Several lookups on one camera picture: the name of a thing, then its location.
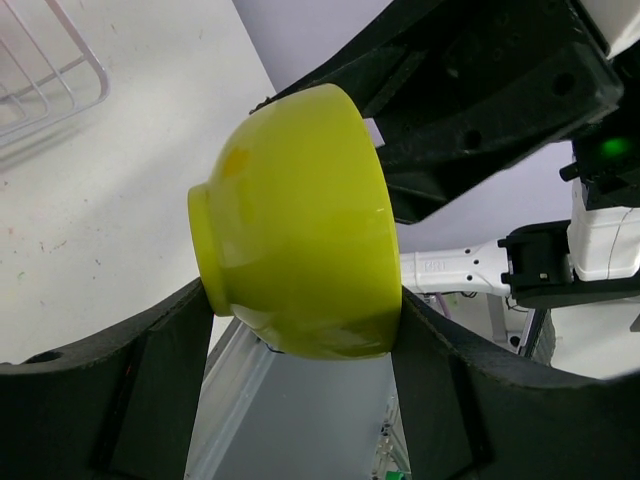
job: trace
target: wire rack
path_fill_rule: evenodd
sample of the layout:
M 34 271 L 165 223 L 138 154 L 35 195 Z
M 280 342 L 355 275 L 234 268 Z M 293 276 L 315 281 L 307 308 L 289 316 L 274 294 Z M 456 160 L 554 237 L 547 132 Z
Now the wire rack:
M 108 94 L 104 67 L 56 0 L 0 0 L 0 147 Z

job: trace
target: bowl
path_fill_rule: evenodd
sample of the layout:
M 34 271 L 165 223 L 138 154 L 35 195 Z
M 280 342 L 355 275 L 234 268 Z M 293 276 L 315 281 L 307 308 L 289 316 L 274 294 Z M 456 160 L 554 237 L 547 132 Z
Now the bowl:
M 217 315 L 312 359 L 383 355 L 402 286 L 389 194 L 349 96 L 304 90 L 247 118 L 188 196 Z

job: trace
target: screw hole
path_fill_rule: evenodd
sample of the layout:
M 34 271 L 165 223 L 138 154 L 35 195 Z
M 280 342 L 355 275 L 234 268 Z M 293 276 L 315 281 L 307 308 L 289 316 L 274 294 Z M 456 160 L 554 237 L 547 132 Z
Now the screw hole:
M 51 350 L 49 352 L 44 352 L 44 353 L 39 353 L 38 355 L 34 355 L 24 363 L 45 363 L 45 362 L 51 362 L 53 360 L 57 360 L 60 357 L 62 357 L 62 353 L 56 352 L 55 350 Z
M 507 43 L 512 46 L 515 47 L 516 45 L 518 45 L 520 43 L 520 40 L 522 40 L 522 36 L 519 33 L 513 33 L 507 40 Z
M 547 15 L 553 15 L 558 9 L 559 5 L 560 5 L 559 0 L 547 0 L 547 3 L 544 5 L 544 7 L 542 7 L 542 10 Z
M 496 17 L 496 25 L 498 27 L 506 27 L 509 24 L 509 14 L 501 13 Z
M 482 134 L 478 130 L 469 130 L 464 134 L 464 148 L 475 150 L 482 143 Z
M 573 87 L 576 85 L 576 77 L 574 77 L 571 73 L 561 73 L 557 75 L 553 80 L 553 94 L 558 97 L 564 97 L 568 95 Z

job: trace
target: led indicator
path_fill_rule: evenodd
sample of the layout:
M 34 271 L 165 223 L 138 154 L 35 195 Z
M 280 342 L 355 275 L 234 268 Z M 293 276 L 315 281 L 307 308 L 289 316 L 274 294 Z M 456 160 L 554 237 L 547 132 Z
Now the led indicator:
M 626 138 L 612 138 L 607 140 L 600 147 L 602 156 L 605 158 L 614 158 L 627 153 L 633 149 L 633 143 Z

